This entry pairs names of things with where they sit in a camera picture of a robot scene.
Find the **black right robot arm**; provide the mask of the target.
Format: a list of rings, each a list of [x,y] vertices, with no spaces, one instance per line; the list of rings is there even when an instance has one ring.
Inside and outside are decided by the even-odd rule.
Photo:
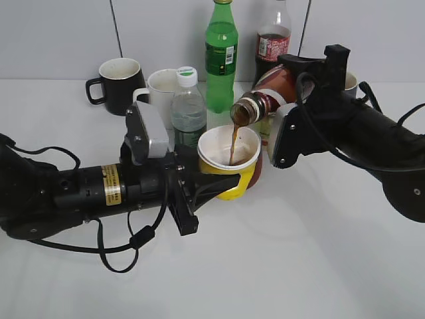
[[[365,95],[345,90],[350,50],[327,45],[325,59],[292,54],[279,62],[295,80],[296,103],[278,110],[274,167],[293,166],[299,155],[330,152],[369,172],[382,184],[388,202],[404,217],[424,222],[424,135],[385,116],[366,82]]]

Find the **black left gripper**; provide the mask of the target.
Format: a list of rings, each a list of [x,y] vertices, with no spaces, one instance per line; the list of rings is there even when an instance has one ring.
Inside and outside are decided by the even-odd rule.
[[[200,173],[197,149],[190,146],[175,146],[175,150],[167,152],[161,163],[165,167],[168,182],[167,206],[181,236],[197,232],[197,209],[221,193],[236,187],[240,181],[239,174]]]

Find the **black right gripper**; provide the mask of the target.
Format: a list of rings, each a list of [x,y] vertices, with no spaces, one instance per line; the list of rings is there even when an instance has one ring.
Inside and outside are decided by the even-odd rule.
[[[336,44],[327,45],[324,50],[325,59],[305,58],[292,54],[282,54],[278,57],[278,64],[282,64],[293,78],[301,73],[310,73],[315,77],[315,87],[309,100],[340,99],[345,91],[347,63],[351,50]]]

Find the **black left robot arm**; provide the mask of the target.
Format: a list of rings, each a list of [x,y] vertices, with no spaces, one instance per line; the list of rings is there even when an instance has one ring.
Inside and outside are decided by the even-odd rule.
[[[35,161],[1,136],[1,228],[14,239],[37,240],[85,221],[165,205],[181,235],[197,231],[196,210],[236,187],[238,173],[202,173],[193,148],[134,164],[128,146],[110,165],[59,170]]]

